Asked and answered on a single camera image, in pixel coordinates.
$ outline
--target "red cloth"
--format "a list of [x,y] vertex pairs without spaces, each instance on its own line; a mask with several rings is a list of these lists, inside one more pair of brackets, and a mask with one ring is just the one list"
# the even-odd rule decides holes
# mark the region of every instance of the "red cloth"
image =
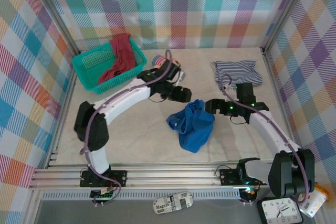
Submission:
[[99,77],[97,85],[135,68],[137,63],[130,43],[130,37],[130,34],[121,34],[110,41],[116,61],[113,63],[112,68],[106,70]]

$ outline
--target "clock face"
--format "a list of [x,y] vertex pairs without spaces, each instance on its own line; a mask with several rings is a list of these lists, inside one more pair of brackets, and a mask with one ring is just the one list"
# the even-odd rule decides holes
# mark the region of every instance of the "clock face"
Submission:
[[301,223],[302,215],[298,205],[290,198],[264,200],[261,203],[269,224]]

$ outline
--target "analog clock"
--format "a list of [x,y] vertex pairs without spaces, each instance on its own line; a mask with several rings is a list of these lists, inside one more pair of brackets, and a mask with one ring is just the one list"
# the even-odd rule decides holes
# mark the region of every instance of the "analog clock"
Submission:
[[302,223],[299,206],[290,198],[266,198],[257,203],[262,224]]

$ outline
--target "white floor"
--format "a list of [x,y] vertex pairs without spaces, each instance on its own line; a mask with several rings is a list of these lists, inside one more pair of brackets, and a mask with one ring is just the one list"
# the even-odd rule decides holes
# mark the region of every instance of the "white floor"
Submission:
[[[263,84],[254,88],[257,101],[263,101],[270,108],[274,119],[287,132],[277,100],[268,77],[259,48],[226,49],[173,49],[173,57],[181,62],[186,78],[180,85],[192,90],[192,101],[205,102],[213,98],[222,98],[215,83],[210,62],[216,60],[240,61],[255,59],[256,70],[263,77]],[[148,64],[144,69],[152,68],[151,60],[165,50],[144,50]],[[73,130],[78,107],[81,102],[91,103],[104,99],[118,91],[118,86],[101,95],[84,89],[77,80],[68,116],[61,136],[57,165],[85,164],[79,155],[83,143],[77,139]],[[215,115],[215,125],[208,142],[196,154],[183,150],[178,143],[176,131],[172,131],[166,118],[186,106],[186,103],[165,101],[153,103],[142,101],[117,117],[108,127],[110,140],[106,144],[109,163],[160,163],[160,162],[218,162],[236,161],[240,158],[259,157],[271,159],[271,153],[259,135],[247,124],[233,125],[229,117]],[[235,122],[243,119],[233,118]]]

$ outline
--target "black bracket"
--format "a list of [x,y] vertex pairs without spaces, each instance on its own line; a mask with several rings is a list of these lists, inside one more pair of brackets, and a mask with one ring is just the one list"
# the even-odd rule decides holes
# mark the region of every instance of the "black bracket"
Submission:
[[[121,187],[126,186],[127,181],[127,171],[126,170],[111,170],[108,169],[102,174],[104,177],[112,178],[118,181]],[[79,183],[80,187],[111,187],[111,181],[103,179],[97,176],[90,168],[88,170],[83,170],[80,174],[81,180]]]
[[221,179],[221,186],[232,186],[232,185],[246,185],[246,186],[258,186],[259,184],[265,185],[263,182],[255,178],[239,178],[239,173],[236,169],[220,169],[219,177]]
[[[309,149],[299,149],[297,154],[306,171],[309,192],[312,192],[315,188],[314,154]],[[268,175],[268,181],[269,188],[278,198],[289,197],[305,192],[302,172],[293,153],[281,151],[275,155]]]
[[[86,129],[90,117],[95,111],[94,104],[90,104],[87,101],[79,106],[73,129],[77,133],[78,139],[82,142],[85,141]],[[109,131],[104,117],[104,114],[98,113],[92,121],[88,142],[88,148],[91,152],[101,149],[109,140]]]

